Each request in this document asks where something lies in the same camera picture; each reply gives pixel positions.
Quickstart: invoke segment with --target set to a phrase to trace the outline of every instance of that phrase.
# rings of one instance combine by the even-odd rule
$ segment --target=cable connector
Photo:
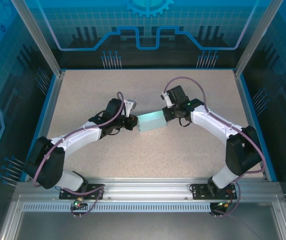
[[[167,92],[162,92],[161,98],[166,101],[166,105],[168,108],[171,108],[174,105],[170,100]]]
[[[82,204],[82,201],[84,200],[84,198],[82,196],[78,197],[75,201],[74,201],[74,207],[79,207]]]

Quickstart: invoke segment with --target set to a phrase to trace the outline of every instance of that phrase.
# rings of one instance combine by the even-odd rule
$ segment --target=gear logo
[[[0,23],[6,24],[12,14],[12,6],[10,0],[0,0]]]
[[[157,14],[163,14],[163,10],[168,10],[174,0],[123,0],[123,3],[133,14],[149,18],[150,15],[156,17]]]

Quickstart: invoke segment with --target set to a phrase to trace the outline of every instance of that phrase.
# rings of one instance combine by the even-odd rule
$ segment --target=black mounting plate
[[[231,196],[227,193],[227,190],[235,191],[233,193],[233,200],[237,199],[237,193],[235,185],[227,185],[225,188],[221,189],[216,193],[215,197],[211,195],[208,191],[207,184],[191,184],[189,190],[193,194],[193,200],[230,200]]]
[[[88,184],[87,185],[87,192],[88,191],[91,191],[91,190],[94,190],[98,187],[101,187],[103,186],[104,184]],[[99,194],[99,191],[95,191],[89,195],[86,195],[84,196],[84,200],[96,200],[97,199],[97,196]],[[101,196],[99,197],[99,200],[102,200],[103,199],[103,194],[101,194]],[[78,197],[80,197],[80,195],[74,195],[74,194],[71,194],[69,193],[68,191],[64,190],[64,189],[61,189],[60,192],[59,192],[59,199],[61,200],[76,200]]]

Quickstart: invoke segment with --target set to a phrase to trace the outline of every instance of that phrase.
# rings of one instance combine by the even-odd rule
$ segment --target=light green block
[[[146,132],[153,129],[166,127],[167,122],[163,115],[163,111],[155,111],[138,116],[139,131]]]

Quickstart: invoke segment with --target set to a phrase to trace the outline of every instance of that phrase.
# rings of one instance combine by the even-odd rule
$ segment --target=cable
[[[114,136],[114,135],[118,134],[121,131],[121,129],[119,129],[119,128],[117,128],[116,130],[118,130],[116,133],[110,133],[109,135],[110,136]]]
[[[99,125],[86,126],[85,128],[76,129],[76,130],[74,130],[74,131],[68,133],[67,135],[65,135],[65,136],[64,136],[62,139],[60,139],[56,144],[54,144],[54,146],[45,154],[45,156],[44,156],[42,162],[41,162],[40,165],[38,166],[38,169],[37,169],[37,171],[36,171],[36,173],[35,173],[35,176],[34,176],[34,178],[33,178],[33,186],[34,186],[35,188],[41,186],[40,184],[39,184],[39,185],[36,185],[36,180],[37,180],[37,178],[38,178],[38,175],[39,175],[39,173],[40,173],[40,171],[41,171],[41,169],[42,169],[44,163],[48,160],[48,158],[49,158],[49,156],[51,155],[51,153],[53,152],[53,150],[54,150],[59,144],[61,144],[61,143],[62,143],[65,139],[67,139],[69,136],[71,136],[71,135],[73,135],[73,134],[75,134],[75,133],[77,133],[77,132],[84,131],[84,129],[87,130],[87,129],[92,129],[92,128],[98,128],[98,127],[105,126],[105,125],[111,123],[112,121],[114,121],[114,120],[122,113],[123,106],[124,106],[124,95],[123,95],[121,92],[118,92],[118,93],[117,93],[117,97],[118,97],[118,99],[120,99],[120,100],[122,101],[122,103],[121,103],[121,106],[120,106],[118,112],[116,113],[116,115],[115,115],[114,117],[112,117],[110,120],[108,120],[108,121],[106,121],[106,122],[104,122],[104,123],[102,123],[102,124],[99,124]]]
[[[215,212],[222,214],[221,216],[226,216],[223,211],[215,210]],[[251,231],[258,239],[263,240],[245,221],[242,219],[235,217],[233,215],[229,215],[228,217],[233,218],[239,222],[241,222],[245,227],[248,228],[249,231]]]
[[[99,194],[98,194],[98,196],[97,196],[95,202],[93,203],[93,205],[91,206],[91,208],[90,208],[87,212],[82,213],[82,214],[79,214],[79,215],[76,215],[76,214],[73,212],[73,209],[71,208],[71,214],[74,215],[74,217],[76,217],[76,216],[81,217],[81,216],[84,216],[84,215],[89,214],[89,213],[95,208],[95,206],[96,206],[96,204],[97,204],[99,198],[101,197],[102,193],[104,192],[104,187],[105,187],[105,186],[100,186],[99,188],[97,188],[97,189],[95,189],[95,190],[89,191],[89,192],[93,193],[93,192],[95,192],[95,191],[101,189],[101,190],[99,191]],[[65,190],[68,191],[69,193],[73,193],[73,194],[74,194],[74,192],[73,192],[73,191],[70,191],[69,189],[66,189],[66,188],[65,188]]]
[[[181,119],[181,118],[178,118],[178,119],[179,119],[179,125],[182,126],[183,128],[188,127],[189,124],[191,124],[191,123],[189,122],[189,123],[187,123],[186,125],[182,125],[182,119]]]
[[[204,107],[205,107],[205,110],[206,112],[212,116],[214,119],[216,119],[217,121],[221,122],[222,124],[226,125],[227,127],[229,127],[230,129],[233,129],[235,130],[237,133],[239,133],[242,137],[244,137],[254,148],[255,150],[258,152],[259,156],[261,157],[262,161],[263,161],[263,165],[262,165],[262,168],[260,170],[256,170],[256,171],[247,171],[245,172],[244,174],[257,174],[257,173],[262,173],[264,170],[265,170],[265,167],[267,165],[266,163],[266,159],[265,159],[265,156],[264,154],[262,153],[262,151],[259,149],[259,147],[253,142],[253,140],[250,139],[250,137],[248,137],[246,134],[244,134],[241,130],[239,130],[238,128],[234,127],[232,124],[228,123],[228,122],[225,122],[224,120],[220,119],[219,117],[215,116],[214,114],[212,114],[210,112],[210,110],[208,109],[207,107],[207,101],[206,101],[206,94],[205,94],[205,91],[203,89],[203,87],[194,79],[190,78],[190,77],[187,77],[187,76],[178,76],[176,78],[173,78],[172,80],[170,80],[166,86],[165,86],[165,89],[164,89],[164,92],[166,92],[169,84],[171,84],[173,81],[175,80],[178,80],[178,79],[187,79],[187,80],[190,80],[192,81],[193,83],[195,83],[199,88],[200,90],[202,91],[203,93],[203,99],[204,99]],[[237,179],[235,179],[235,181],[239,180],[243,175],[239,176]]]
[[[102,114],[103,112],[105,112],[105,110],[100,111],[98,114],[95,115],[95,117],[99,116],[99,115]]]
[[[85,195],[89,195],[89,194],[92,194],[93,192],[96,192],[100,189],[104,189],[105,186],[99,186],[98,188],[95,188],[94,190],[91,190],[91,191],[87,191],[87,192],[76,192],[76,191],[72,191],[70,189],[67,189],[67,188],[62,188],[63,190],[69,192],[70,194],[74,194],[74,195],[78,195],[78,196],[85,196]]]
[[[233,209],[230,210],[228,213],[224,213],[223,211],[219,211],[219,210],[214,210],[214,212],[221,214],[221,217],[230,217],[230,218],[233,218],[233,219],[235,219],[235,220],[237,220],[237,221],[240,221],[240,222],[241,222],[244,226],[246,226],[258,239],[263,240],[250,226],[247,225],[247,223],[245,223],[245,221],[241,220],[241,219],[238,218],[238,217],[235,217],[235,216],[231,215],[231,213],[233,213],[233,212],[235,211],[235,209],[237,208],[237,206],[238,206],[238,204],[239,204],[239,202],[240,202],[240,200],[241,200],[241,188],[240,188],[238,182],[235,182],[235,184],[236,184],[237,187],[238,187],[238,199],[237,199],[237,202],[236,202],[235,206],[233,207]]]
[[[227,190],[226,192],[229,194],[229,196],[231,196],[231,204],[232,204],[233,203],[233,192],[231,190]]]

